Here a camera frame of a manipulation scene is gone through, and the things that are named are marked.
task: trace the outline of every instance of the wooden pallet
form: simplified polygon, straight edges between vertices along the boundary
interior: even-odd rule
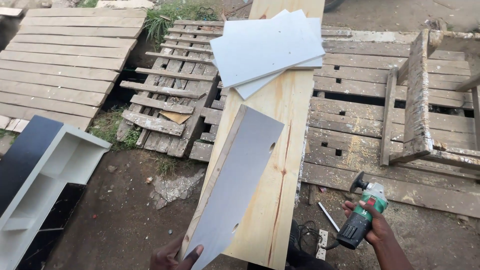
[[[145,17],[134,9],[29,10],[0,52],[0,115],[24,123],[38,114],[86,130]]]
[[[180,135],[158,132],[143,124],[137,146],[148,150],[166,153],[174,157],[183,157],[190,152],[193,141],[200,137],[204,123],[200,118],[202,109],[210,106],[217,95],[218,70],[209,61],[213,57],[208,40],[215,38],[216,31],[223,28],[223,23],[207,21],[177,20],[174,27],[169,29],[168,38],[161,45],[159,53],[148,52],[148,55],[157,57],[151,70],[137,69],[137,72],[149,74],[138,93],[144,103],[132,101],[129,110],[153,118],[172,122],[164,116],[165,108],[152,107],[151,104],[165,101],[169,105],[182,105],[192,108],[192,112],[184,113],[188,117]],[[157,86],[162,92],[155,92]],[[131,128],[125,119],[120,124],[117,139],[123,140]]]
[[[379,164],[388,73],[406,61],[410,45],[329,40],[324,46],[328,52],[324,66],[314,76],[307,134],[310,153],[305,155],[300,179],[348,191],[355,173],[364,170],[367,181],[385,186],[387,199],[480,217],[478,176],[424,160],[387,168]],[[464,53],[437,50],[428,68],[430,105],[473,110],[472,94],[455,92],[470,75]],[[406,90],[406,86],[396,86],[397,104],[406,101]],[[218,104],[216,109],[221,108],[220,100],[214,103]],[[391,151],[401,151],[405,110],[393,108],[390,112]],[[450,147],[476,149],[473,118],[429,112],[429,119],[434,139]],[[195,142],[191,158],[209,160],[215,131],[212,125],[209,133],[202,134],[203,140]]]

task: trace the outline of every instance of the weed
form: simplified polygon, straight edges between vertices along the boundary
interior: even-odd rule
[[[148,9],[144,29],[147,30],[147,40],[154,42],[155,49],[160,47],[167,29],[177,19],[216,21],[217,15],[212,8],[193,3],[181,4],[179,1],[162,4],[158,9]]]
[[[9,131],[9,130],[5,130],[5,129],[1,129],[0,128],[0,139],[5,137],[5,136],[11,136],[13,137],[13,139],[11,140],[10,144],[13,144],[13,142],[17,139],[18,135],[20,135],[20,133],[18,132],[13,132],[13,131]]]
[[[98,0],[83,0],[78,3],[77,8],[94,8]]]
[[[121,114],[124,109],[111,110],[98,115],[95,117],[92,126],[88,128],[90,134],[111,143],[111,149],[115,151],[135,148],[140,136],[140,127],[136,126],[130,128],[123,142],[117,141],[117,130],[123,119]]]
[[[175,175],[175,168],[179,162],[176,158],[156,153],[151,159],[156,163],[156,172],[158,176],[163,177],[167,174]]]

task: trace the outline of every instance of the white board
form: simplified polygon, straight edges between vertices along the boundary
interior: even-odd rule
[[[303,64],[323,54],[322,44],[302,10],[255,22],[256,31],[241,31],[210,41],[225,87]]]
[[[284,14],[288,14],[287,10],[282,10],[279,12],[277,15],[275,15],[272,19],[278,18]],[[322,43],[322,27],[320,25],[320,18],[307,18],[307,22],[312,29],[312,31],[315,33],[317,38],[319,39],[320,43]],[[234,35],[238,31],[244,31],[245,29],[253,29],[255,27],[255,20],[241,20],[241,21],[226,21],[225,22],[225,27],[223,29],[223,35]],[[322,57],[317,58],[315,60],[308,61],[304,64],[300,64],[294,67],[291,67],[291,69],[306,69],[306,68],[320,68],[323,65],[323,59]],[[215,59],[212,60],[213,64],[216,66],[216,61]],[[273,73],[271,75],[267,75],[258,79],[255,79],[253,81],[235,86],[235,90],[240,94],[243,100],[246,100],[249,98],[251,95],[255,94],[258,90],[262,89],[265,85],[273,81],[275,78],[280,76],[284,70]]]
[[[240,106],[182,244],[181,258],[204,246],[192,270],[203,269],[230,245],[283,127]]]

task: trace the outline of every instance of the drilled hole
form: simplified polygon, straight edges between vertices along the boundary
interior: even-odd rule
[[[235,225],[235,226],[233,227],[232,233],[234,233],[234,232],[237,230],[237,227],[238,227],[238,226],[239,226],[239,224],[237,223],[237,225]]]
[[[270,153],[272,153],[274,148],[275,148],[275,143],[272,143],[272,145],[270,146]]]

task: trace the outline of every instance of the shoe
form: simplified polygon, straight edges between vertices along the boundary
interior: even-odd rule
[[[288,240],[288,243],[294,246],[298,246],[299,241],[300,241],[299,224],[297,223],[296,220],[292,220],[292,226],[290,228],[290,239]]]

